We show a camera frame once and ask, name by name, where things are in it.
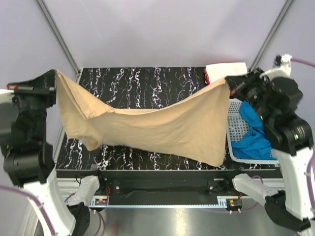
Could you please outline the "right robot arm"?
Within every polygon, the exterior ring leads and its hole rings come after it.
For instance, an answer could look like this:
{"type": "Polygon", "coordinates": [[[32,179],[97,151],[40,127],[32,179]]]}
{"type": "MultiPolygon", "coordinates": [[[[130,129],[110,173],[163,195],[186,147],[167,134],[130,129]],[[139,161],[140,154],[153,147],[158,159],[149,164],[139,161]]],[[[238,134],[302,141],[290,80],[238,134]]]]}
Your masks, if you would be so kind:
{"type": "Polygon", "coordinates": [[[261,204],[278,226],[312,236],[315,218],[311,163],[314,141],[310,125],[295,110],[302,91],[290,76],[279,68],[254,71],[225,78],[230,96],[247,101],[263,124],[279,161],[284,189],[271,188],[247,174],[239,174],[223,183],[229,195],[241,192],[261,204]]]}

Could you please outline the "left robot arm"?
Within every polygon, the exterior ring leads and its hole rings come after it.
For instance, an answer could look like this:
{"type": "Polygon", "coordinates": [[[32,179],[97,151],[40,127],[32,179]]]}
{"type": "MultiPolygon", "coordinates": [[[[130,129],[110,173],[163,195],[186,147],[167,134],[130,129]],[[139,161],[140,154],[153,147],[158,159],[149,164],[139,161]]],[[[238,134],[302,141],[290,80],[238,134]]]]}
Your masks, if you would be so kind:
{"type": "Polygon", "coordinates": [[[90,225],[94,194],[106,190],[106,182],[94,171],[81,179],[66,203],[57,182],[53,147],[46,141],[47,109],[56,103],[56,70],[18,83],[0,92],[0,150],[11,191],[31,202],[47,236],[82,236],[90,225]]]}

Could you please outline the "beige t shirt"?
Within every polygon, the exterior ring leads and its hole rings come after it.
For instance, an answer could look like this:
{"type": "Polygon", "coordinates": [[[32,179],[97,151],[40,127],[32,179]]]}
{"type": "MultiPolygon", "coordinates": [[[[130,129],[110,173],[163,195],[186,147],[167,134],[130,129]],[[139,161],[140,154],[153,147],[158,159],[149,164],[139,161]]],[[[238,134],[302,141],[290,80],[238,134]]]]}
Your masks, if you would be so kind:
{"type": "Polygon", "coordinates": [[[162,109],[113,108],[59,71],[56,87],[67,136],[89,151],[102,144],[127,146],[223,163],[230,94],[223,78],[162,109]]]}

